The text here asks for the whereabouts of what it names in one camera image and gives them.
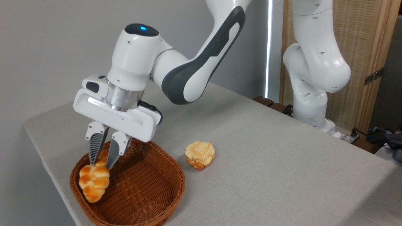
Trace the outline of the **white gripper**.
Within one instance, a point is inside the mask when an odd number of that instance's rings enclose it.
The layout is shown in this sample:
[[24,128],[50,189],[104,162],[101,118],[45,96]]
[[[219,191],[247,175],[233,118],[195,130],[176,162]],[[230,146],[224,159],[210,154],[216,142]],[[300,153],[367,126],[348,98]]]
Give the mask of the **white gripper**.
[[139,106],[127,112],[109,107],[97,94],[80,89],[74,99],[75,112],[95,120],[89,123],[85,139],[89,142],[89,161],[94,165],[109,133],[109,128],[117,130],[112,134],[106,167],[111,170],[120,156],[129,148],[132,137],[149,142],[155,134],[162,116],[159,112]]

